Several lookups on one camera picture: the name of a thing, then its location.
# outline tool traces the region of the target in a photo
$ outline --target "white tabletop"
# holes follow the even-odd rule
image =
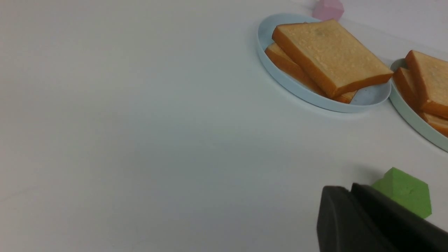
[[[325,185],[395,166],[448,230],[448,154],[389,102],[314,107],[254,48],[290,1],[0,3],[2,252],[318,251]],[[403,57],[407,46],[369,39]]]

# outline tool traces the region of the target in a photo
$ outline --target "green foam cube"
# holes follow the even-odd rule
[[[432,214],[428,184],[395,167],[372,187],[421,218]]]

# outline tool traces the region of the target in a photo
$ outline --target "pink block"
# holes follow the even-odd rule
[[[322,21],[339,20],[344,13],[344,7],[339,0],[320,0],[313,11],[313,17]]]

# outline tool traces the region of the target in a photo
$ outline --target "oval plate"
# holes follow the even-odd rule
[[[311,23],[319,21],[320,20],[309,16],[292,13],[280,13],[269,16],[260,23],[257,32],[257,52],[261,63],[269,72],[269,74],[280,85],[293,93],[295,96],[318,107],[332,111],[357,113],[371,109],[372,107],[375,107],[387,100],[391,93],[390,83],[366,87],[359,90],[353,97],[353,100],[350,104],[345,104],[328,99],[314,93],[302,83],[298,82],[294,78],[284,73],[282,70],[278,69],[265,54],[264,50],[266,50],[266,48],[274,42],[272,40],[272,33],[277,25],[303,22]]]
[[[399,59],[392,63],[391,70],[396,71],[399,67],[408,68],[406,61],[404,59]],[[395,86],[393,78],[389,80],[392,85],[392,92],[390,99],[392,105],[395,107],[397,112],[403,117],[403,119],[411,125],[420,135],[426,138],[428,141],[433,143],[435,146],[448,152],[448,138],[442,135],[440,132],[436,131],[431,125],[427,124],[417,113],[415,113],[411,107],[405,102],[401,97],[400,92]]]

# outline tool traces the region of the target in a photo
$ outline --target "toast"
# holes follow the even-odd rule
[[[393,75],[335,20],[278,25],[272,39],[329,98],[386,83]]]
[[[440,132],[442,135],[448,137],[448,120],[443,117],[438,117],[425,112],[419,113],[419,116],[426,121],[431,127],[436,131]]]
[[[327,97],[325,92],[322,91],[322,89],[303,71],[302,67],[291,60],[291,58],[288,57],[288,55],[286,55],[286,53],[276,43],[269,45],[266,48],[265,53],[278,69],[307,86],[314,93]],[[356,91],[346,93],[336,97],[334,100],[342,103],[350,103],[355,94]]]
[[[418,107],[418,93],[411,72],[404,68],[399,68],[392,76],[395,86],[401,97],[414,111],[420,111]]]
[[[419,108],[448,117],[448,62],[411,50],[405,58],[419,93]]]

